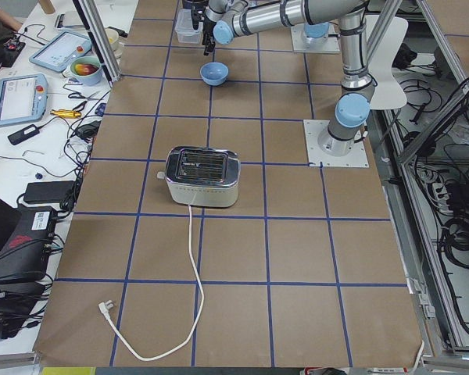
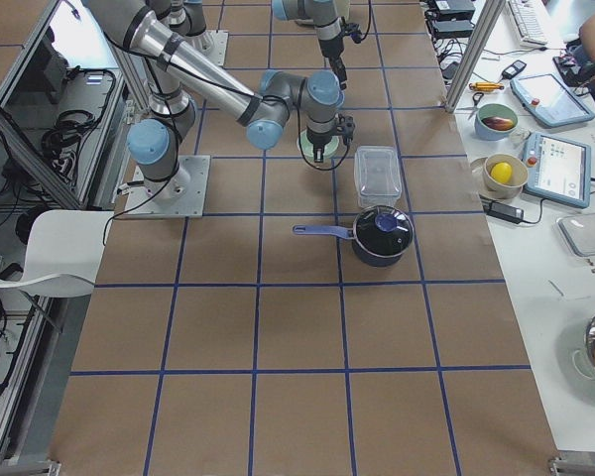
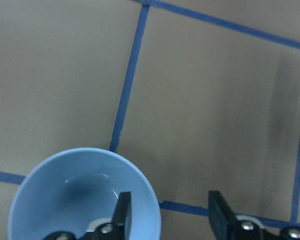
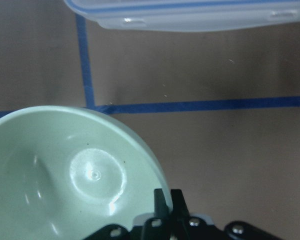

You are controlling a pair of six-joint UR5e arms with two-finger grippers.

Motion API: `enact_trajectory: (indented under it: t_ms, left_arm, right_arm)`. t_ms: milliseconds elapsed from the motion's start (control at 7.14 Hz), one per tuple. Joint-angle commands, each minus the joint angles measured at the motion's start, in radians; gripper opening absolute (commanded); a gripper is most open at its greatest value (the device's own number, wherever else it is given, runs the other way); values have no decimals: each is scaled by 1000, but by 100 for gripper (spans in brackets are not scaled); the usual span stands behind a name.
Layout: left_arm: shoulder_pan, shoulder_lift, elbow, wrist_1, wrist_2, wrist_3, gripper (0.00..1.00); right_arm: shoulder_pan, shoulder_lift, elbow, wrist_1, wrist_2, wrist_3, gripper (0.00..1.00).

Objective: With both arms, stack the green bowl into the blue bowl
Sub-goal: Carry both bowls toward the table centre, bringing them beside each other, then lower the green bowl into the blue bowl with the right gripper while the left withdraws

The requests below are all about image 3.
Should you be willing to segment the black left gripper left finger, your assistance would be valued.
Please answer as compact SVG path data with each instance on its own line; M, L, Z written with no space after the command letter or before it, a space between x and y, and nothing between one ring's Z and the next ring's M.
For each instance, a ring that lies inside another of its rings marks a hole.
M128 240L132 227L132 195L128 192L119 194L111 221L96 225L90 224L80 240Z

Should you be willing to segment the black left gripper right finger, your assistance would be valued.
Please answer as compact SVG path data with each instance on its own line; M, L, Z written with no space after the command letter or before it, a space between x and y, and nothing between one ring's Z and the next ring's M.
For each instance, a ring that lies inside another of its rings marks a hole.
M257 218L236 215L218 190L208 192L208 211L209 225L217 240L300 240L300 226L283 227L276 235Z

